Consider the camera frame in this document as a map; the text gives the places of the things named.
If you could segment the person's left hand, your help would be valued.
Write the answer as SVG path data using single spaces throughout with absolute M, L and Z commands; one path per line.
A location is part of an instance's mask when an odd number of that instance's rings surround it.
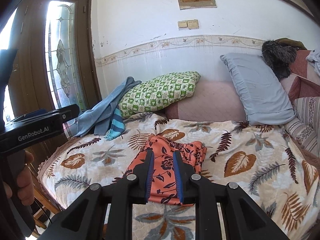
M 24 152 L 24 156 L 24 169 L 18 174 L 16 181 L 18 186 L 17 196 L 24 206 L 29 206 L 34 202 L 34 185 L 32 174 L 28 168 L 28 164 L 34 161 L 34 157 L 28 151 Z

